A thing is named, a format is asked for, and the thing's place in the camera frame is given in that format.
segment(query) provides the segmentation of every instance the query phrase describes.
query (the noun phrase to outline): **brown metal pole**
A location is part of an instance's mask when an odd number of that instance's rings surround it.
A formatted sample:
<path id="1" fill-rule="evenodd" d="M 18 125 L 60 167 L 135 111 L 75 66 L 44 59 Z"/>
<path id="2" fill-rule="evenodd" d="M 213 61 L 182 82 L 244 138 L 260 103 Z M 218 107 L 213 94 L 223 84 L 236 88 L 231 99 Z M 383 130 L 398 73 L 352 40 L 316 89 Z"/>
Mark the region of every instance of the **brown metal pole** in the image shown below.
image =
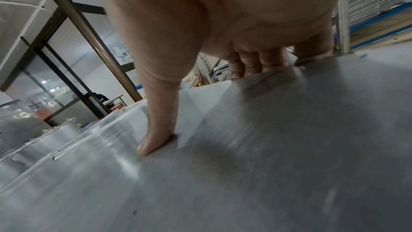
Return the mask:
<path id="1" fill-rule="evenodd" d="M 72 0 L 54 0 L 56 4 L 67 14 L 67 17 L 76 26 L 86 41 L 93 47 L 103 63 L 109 68 L 112 74 L 117 78 L 132 99 L 137 102 L 143 98 L 135 90 L 135 86 L 125 72 L 123 72 L 119 62 L 112 55 L 110 50 L 104 44 L 103 40 L 92 28 L 89 21 L 82 12 L 74 5 Z"/>

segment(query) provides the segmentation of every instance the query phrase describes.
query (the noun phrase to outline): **hand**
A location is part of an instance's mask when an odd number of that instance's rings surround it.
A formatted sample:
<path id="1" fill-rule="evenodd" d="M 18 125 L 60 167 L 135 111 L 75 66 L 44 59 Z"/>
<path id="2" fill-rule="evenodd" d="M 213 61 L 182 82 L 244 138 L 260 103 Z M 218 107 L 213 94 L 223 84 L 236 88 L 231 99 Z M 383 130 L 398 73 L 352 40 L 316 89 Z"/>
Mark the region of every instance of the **hand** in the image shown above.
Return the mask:
<path id="1" fill-rule="evenodd" d="M 337 0 L 102 0 L 130 48 L 148 99 L 147 155 L 173 134 L 181 80 L 197 54 L 226 59 L 233 79 L 332 54 Z"/>

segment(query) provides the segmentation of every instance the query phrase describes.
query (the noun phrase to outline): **white pipe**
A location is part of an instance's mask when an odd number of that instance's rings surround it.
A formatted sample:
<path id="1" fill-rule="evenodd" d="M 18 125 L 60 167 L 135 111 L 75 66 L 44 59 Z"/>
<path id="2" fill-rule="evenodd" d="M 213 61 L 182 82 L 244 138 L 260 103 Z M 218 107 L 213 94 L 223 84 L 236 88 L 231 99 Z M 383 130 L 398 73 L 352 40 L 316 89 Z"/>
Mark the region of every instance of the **white pipe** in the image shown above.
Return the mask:
<path id="1" fill-rule="evenodd" d="M 38 6 L 35 6 L 35 5 L 32 5 L 32 4 L 19 3 L 19 2 L 10 2 L 10 1 L 1 1 L 0 0 L 0 4 L 14 5 L 14 6 L 29 6 L 29 7 L 34 7 L 34 8 L 44 10 L 44 7 L 38 7 Z"/>
<path id="2" fill-rule="evenodd" d="M 27 29 L 30 27 L 31 23 L 33 23 L 34 19 L 36 18 L 37 13 L 39 10 L 44 9 L 43 5 L 46 3 L 47 0 L 40 0 L 39 4 L 37 6 L 32 5 L 33 7 L 36 7 L 36 9 L 33 11 L 29 19 L 27 20 L 27 23 L 24 25 L 23 29 L 20 31 L 20 34 L 18 35 L 17 39 L 14 41 L 12 47 L 10 50 L 7 52 L 6 56 L 4 57 L 3 61 L 0 64 L 0 71 L 3 69 L 4 65 L 6 64 L 6 61 L 9 59 L 11 54 L 13 53 L 14 49 L 18 45 L 18 42 L 21 40 L 20 37 L 23 36 Z"/>

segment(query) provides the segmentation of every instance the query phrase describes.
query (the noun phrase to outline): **white wall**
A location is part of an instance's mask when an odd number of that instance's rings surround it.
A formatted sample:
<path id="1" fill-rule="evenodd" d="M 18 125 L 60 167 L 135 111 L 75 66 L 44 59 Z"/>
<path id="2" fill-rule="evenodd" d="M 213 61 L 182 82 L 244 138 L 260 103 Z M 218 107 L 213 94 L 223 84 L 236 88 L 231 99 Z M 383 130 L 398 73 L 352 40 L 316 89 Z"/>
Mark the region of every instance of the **white wall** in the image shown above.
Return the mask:
<path id="1" fill-rule="evenodd" d="M 0 92 L 0 105 L 13 101 L 6 93 Z"/>
<path id="2" fill-rule="evenodd" d="M 130 95 L 104 64 L 83 77 L 82 80 L 92 92 L 103 94 L 109 99 L 123 95 L 122 99 L 127 105 L 134 103 Z"/>

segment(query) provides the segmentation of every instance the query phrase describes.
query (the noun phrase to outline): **gray tabletop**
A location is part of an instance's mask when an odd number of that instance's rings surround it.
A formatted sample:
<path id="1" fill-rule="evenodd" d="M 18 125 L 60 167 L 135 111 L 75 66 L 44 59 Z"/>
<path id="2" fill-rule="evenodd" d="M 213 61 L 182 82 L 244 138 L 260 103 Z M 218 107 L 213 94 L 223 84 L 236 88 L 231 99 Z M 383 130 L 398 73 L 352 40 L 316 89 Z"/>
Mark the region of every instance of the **gray tabletop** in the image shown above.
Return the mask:
<path id="1" fill-rule="evenodd" d="M 0 231 L 410 232 L 411 46 L 182 91 L 145 158 L 145 102 L 0 192 Z"/>

